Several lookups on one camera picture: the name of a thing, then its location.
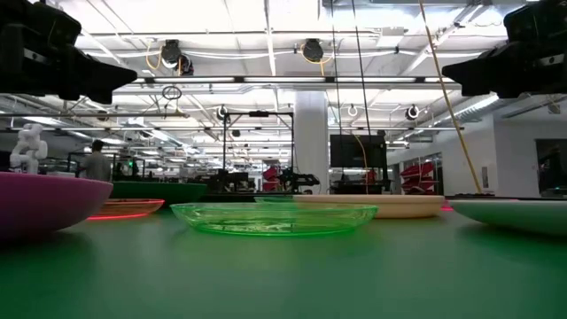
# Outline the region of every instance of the black monitor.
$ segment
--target black monitor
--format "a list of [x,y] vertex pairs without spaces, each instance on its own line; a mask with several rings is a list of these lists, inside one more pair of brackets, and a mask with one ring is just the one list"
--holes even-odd
[[[366,153],[366,167],[386,166],[386,142],[383,136],[358,136]],[[365,167],[361,144],[352,135],[330,136],[331,167]]]

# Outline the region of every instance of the black cable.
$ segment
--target black cable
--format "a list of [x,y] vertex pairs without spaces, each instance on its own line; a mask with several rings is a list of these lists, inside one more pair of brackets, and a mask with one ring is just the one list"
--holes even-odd
[[358,35],[358,23],[356,23],[356,9],[354,9],[354,0],[351,0],[351,3],[353,4],[354,31],[356,33],[356,45],[358,46],[358,59],[361,67],[362,95],[364,96],[364,111],[366,111],[366,125],[369,128],[369,144],[370,147],[372,147],[372,132],[370,131],[369,106],[366,100],[366,83],[364,82],[364,69],[362,67],[361,38]]
[[337,43],[335,39],[335,9],[333,3],[334,1],[330,2],[330,18],[333,21],[331,24],[333,34],[333,57],[335,58],[335,63],[333,63],[333,65],[335,67],[335,83],[337,84],[338,138],[340,144],[340,169],[342,172],[342,178],[343,176],[345,176],[345,162],[343,161],[343,120],[340,114],[340,94],[338,93]]

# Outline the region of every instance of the ceiling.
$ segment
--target ceiling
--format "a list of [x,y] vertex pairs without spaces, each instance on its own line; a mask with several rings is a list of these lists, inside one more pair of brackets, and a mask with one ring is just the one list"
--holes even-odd
[[[429,44],[417,1],[373,4],[355,1],[356,19],[350,1],[330,0],[60,0],[48,1],[79,20],[83,33],[76,46],[101,61],[131,68],[140,77],[171,76],[175,71],[159,63],[159,48],[166,39],[180,40],[180,47],[195,67],[195,76],[426,76],[436,77],[428,51]],[[428,26],[437,46],[440,66],[475,58],[482,51],[503,44],[506,29],[503,17],[522,1],[492,1],[494,5],[467,5],[465,1],[425,1]],[[317,38],[325,52],[320,65],[307,63],[301,46],[307,38]],[[267,110],[292,112],[298,87],[288,85],[178,84],[183,96],[170,103],[161,99],[161,88],[130,84],[116,91],[112,105],[88,100],[65,103],[57,97],[40,97],[31,102],[18,99],[27,111],[155,113],[177,109],[185,117],[145,118],[143,125],[167,128],[218,127],[216,112],[224,105],[230,112]],[[371,126],[413,127],[432,124],[444,116],[447,106],[437,83],[419,88],[393,84],[387,88],[369,85],[366,100],[360,87],[339,89],[334,85],[317,89],[325,92],[330,108],[330,125],[337,126],[338,108],[343,126],[366,124],[362,116],[368,108]],[[467,101],[458,87],[449,90],[453,105]],[[422,112],[415,122],[405,120],[404,112],[416,105]],[[99,121],[95,118],[64,121],[61,125],[84,127],[124,127],[128,119]],[[238,125],[250,127],[284,126],[286,119],[243,117]],[[397,137],[390,136],[392,141]],[[96,132],[83,132],[98,136]],[[164,131],[184,146],[219,146],[219,132]],[[139,140],[135,132],[120,132],[114,138]],[[290,139],[289,131],[242,132],[242,141]],[[289,148],[270,145],[277,154],[288,156]],[[241,152],[233,152],[241,158]]]

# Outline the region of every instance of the yellow cable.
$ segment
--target yellow cable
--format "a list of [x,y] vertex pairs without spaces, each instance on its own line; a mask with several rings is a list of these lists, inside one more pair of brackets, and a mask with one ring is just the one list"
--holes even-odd
[[364,151],[364,145],[361,142],[361,139],[358,138],[358,136],[354,135],[354,138],[356,138],[356,141],[358,141],[358,144],[361,146],[362,148],[362,157],[364,158],[364,171],[366,172],[366,195],[369,195],[369,166],[366,163],[366,152]]
[[311,63],[311,64],[318,64],[321,66],[321,75],[325,76],[325,70],[323,69],[323,65],[327,62],[329,62],[333,57],[330,56],[329,58],[327,58],[324,61],[319,61],[319,62],[313,62],[311,60],[309,60],[308,58],[305,57],[305,54],[303,54],[303,48],[305,47],[305,44],[301,44],[301,47],[299,48],[299,50],[301,51],[301,57],[303,57],[305,59],[305,61]]
[[161,65],[161,49],[163,49],[163,45],[159,47],[158,64],[156,66],[153,66],[150,63],[150,48],[151,48],[151,43],[148,43],[148,50],[146,51],[146,55],[145,55],[145,64],[147,64],[150,69],[157,70]]
[[472,166],[472,161],[470,160],[467,144],[464,143],[464,138],[462,138],[461,127],[459,126],[459,123],[457,122],[457,119],[454,116],[453,107],[451,106],[451,101],[449,100],[447,89],[445,88],[445,83],[443,82],[443,76],[441,75],[441,69],[439,68],[439,61],[437,60],[437,53],[435,53],[435,48],[433,47],[433,41],[431,40],[431,31],[429,30],[429,27],[427,27],[427,19],[425,18],[425,9],[423,8],[423,0],[417,0],[417,1],[419,2],[419,9],[422,12],[423,23],[425,24],[425,31],[427,32],[427,39],[429,40],[431,54],[433,55],[433,61],[435,61],[435,69],[437,70],[437,76],[439,77],[441,88],[443,89],[443,96],[445,97],[445,102],[447,103],[447,109],[449,110],[449,114],[451,115],[451,120],[453,121],[454,128],[457,131],[459,140],[461,141],[462,151],[464,152],[464,156],[467,159],[467,163],[469,164],[470,173],[472,174],[472,179],[475,183],[475,187],[477,188],[477,193],[480,194],[482,192],[482,189],[480,188],[480,183],[478,183],[477,173],[475,172],[475,168]]

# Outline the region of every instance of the person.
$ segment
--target person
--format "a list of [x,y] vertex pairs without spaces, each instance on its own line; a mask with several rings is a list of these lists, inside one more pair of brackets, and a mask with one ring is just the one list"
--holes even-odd
[[101,152],[105,144],[101,140],[92,143],[92,154],[82,162],[87,179],[110,182],[110,161]]

